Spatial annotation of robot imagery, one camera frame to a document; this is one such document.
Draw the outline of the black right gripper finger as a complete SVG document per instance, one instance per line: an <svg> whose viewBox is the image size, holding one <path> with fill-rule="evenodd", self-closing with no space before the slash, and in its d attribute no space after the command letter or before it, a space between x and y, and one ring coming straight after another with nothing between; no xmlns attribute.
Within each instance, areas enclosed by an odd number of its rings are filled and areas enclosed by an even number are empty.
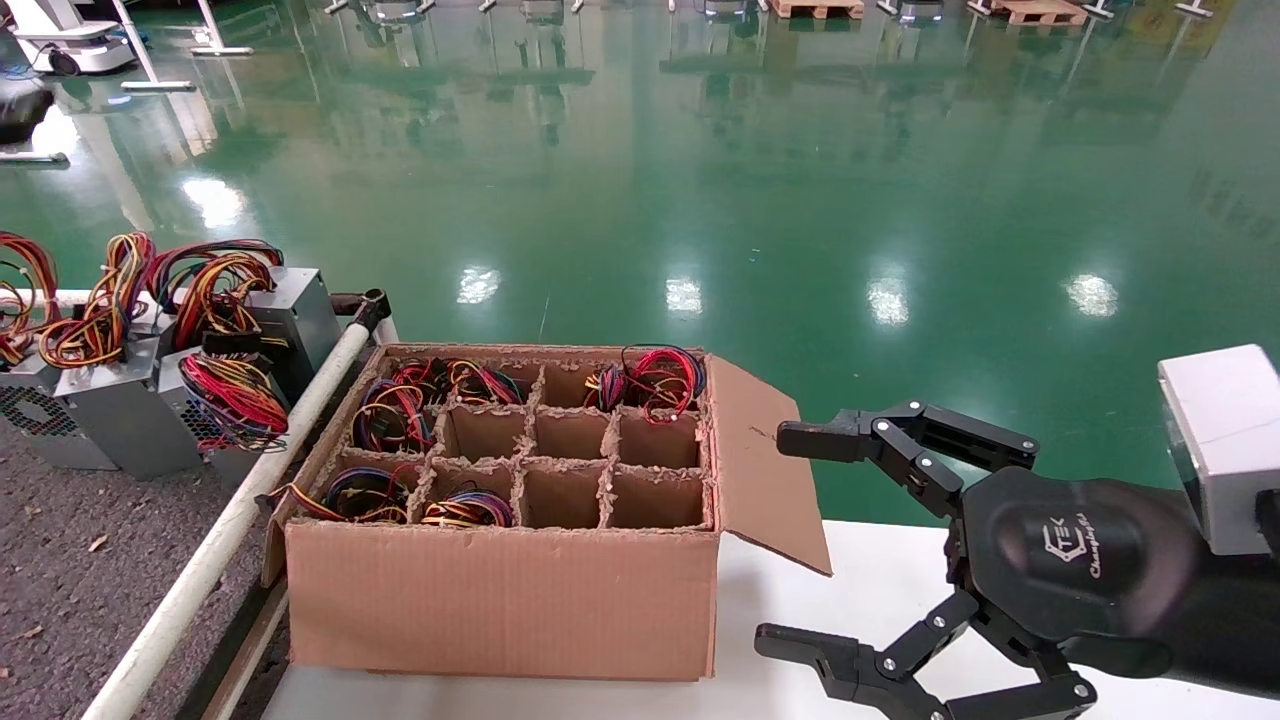
<svg viewBox="0 0 1280 720"><path fill-rule="evenodd" d="M842 410L822 424L782 421L778 452L831 462L872 462L936 518L956 518L964 483L942 460L988 473L1032 469L1039 443L1028 436L925 402L881 411Z"/></svg>
<svg viewBox="0 0 1280 720"><path fill-rule="evenodd" d="M1094 706L1094 687L1059 651L1027 651L1038 676L1034 684L954 700L929 693L918 673L983 618L978 598L955 591L887 650L846 635L763 623L755 629L755 651L813 669L827 697L874 708L887 719L1078 719Z"/></svg>

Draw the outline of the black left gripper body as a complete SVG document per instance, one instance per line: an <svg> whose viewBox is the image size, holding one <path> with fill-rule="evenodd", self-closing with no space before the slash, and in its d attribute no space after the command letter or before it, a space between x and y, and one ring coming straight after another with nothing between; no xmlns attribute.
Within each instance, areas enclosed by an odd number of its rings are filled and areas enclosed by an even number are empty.
<svg viewBox="0 0 1280 720"><path fill-rule="evenodd" d="M1 78L0 142L29 142L52 105L54 92L44 83Z"/></svg>

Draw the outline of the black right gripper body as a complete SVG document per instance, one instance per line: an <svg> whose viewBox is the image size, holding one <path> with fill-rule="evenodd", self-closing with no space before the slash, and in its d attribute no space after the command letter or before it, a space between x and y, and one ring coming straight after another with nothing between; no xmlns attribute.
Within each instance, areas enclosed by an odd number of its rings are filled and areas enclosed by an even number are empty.
<svg viewBox="0 0 1280 720"><path fill-rule="evenodd" d="M1201 534L1171 489L1005 468L959 497L951 578L997 642L1115 676L1175 666L1171 624Z"/></svg>

